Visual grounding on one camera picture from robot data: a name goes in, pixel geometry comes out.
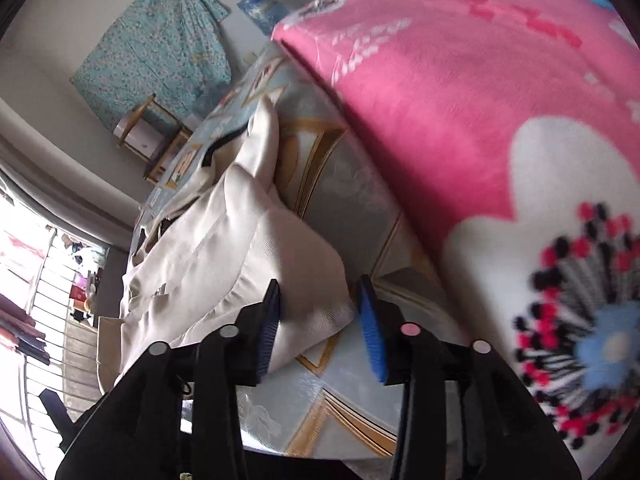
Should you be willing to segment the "dark grey cabinet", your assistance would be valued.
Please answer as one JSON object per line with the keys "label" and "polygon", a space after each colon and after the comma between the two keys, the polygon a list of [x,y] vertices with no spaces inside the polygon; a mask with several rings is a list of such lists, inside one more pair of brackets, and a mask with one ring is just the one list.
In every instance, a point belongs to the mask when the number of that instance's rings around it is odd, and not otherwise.
{"label": "dark grey cabinet", "polygon": [[111,247],[106,255],[105,266],[96,296],[94,297],[94,316],[119,317],[119,305],[124,293],[122,277],[127,270],[127,254],[117,247]]}

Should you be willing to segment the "beige jacket black trim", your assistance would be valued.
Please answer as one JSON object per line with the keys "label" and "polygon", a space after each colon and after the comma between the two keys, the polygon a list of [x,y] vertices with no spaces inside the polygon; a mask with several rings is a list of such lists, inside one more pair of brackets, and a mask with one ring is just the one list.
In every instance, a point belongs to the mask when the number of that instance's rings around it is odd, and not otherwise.
{"label": "beige jacket black trim", "polygon": [[137,251],[125,275],[121,373],[154,341],[182,347],[234,322],[271,281],[282,304],[270,370],[352,322],[341,257],[274,186],[279,139],[277,112],[262,98],[231,164],[196,170],[166,204],[176,220]]}

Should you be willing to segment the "blue water jug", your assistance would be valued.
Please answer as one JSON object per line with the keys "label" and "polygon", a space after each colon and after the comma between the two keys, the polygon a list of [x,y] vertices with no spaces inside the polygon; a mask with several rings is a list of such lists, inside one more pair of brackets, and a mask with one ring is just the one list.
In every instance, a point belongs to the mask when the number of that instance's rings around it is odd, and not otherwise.
{"label": "blue water jug", "polygon": [[277,24],[290,14],[279,0],[240,0],[236,6],[268,37]]}

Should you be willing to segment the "grey curtain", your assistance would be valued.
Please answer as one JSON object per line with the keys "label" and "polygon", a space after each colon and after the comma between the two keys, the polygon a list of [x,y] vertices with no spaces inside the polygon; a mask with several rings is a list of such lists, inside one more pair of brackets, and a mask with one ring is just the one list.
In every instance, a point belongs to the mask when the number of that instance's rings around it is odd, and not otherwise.
{"label": "grey curtain", "polygon": [[78,164],[7,102],[1,103],[1,182],[62,228],[129,249],[138,202]]}

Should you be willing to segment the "pink floral blanket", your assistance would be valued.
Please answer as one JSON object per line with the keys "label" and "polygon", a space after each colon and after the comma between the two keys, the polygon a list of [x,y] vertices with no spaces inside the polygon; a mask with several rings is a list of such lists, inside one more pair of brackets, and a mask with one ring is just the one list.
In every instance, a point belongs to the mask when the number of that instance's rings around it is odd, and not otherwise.
{"label": "pink floral blanket", "polygon": [[586,479],[639,474],[639,0],[610,1],[314,0],[273,33]]}

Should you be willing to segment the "teal floral wall cloth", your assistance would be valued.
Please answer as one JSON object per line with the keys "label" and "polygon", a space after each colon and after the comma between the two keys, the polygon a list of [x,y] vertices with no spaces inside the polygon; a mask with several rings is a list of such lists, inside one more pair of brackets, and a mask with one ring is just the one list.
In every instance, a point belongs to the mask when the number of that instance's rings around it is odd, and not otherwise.
{"label": "teal floral wall cloth", "polygon": [[96,118],[113,130],[151,94],[180,119],[232,68],[218,0],[134,0],[70,78]]}

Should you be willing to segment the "wooden chair black seat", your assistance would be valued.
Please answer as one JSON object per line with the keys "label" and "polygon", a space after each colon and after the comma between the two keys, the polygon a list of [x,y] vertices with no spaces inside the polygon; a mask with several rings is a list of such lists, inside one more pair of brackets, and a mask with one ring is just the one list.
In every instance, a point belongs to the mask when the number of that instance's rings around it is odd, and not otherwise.
{"label": "wooden chair black seat", "polygon": [[145,162],[143,177],[153,184],[160,182],[192,136],[192,130],[160,104],[155,93],[122,116],[113,133],[119,148],[126,148]]}

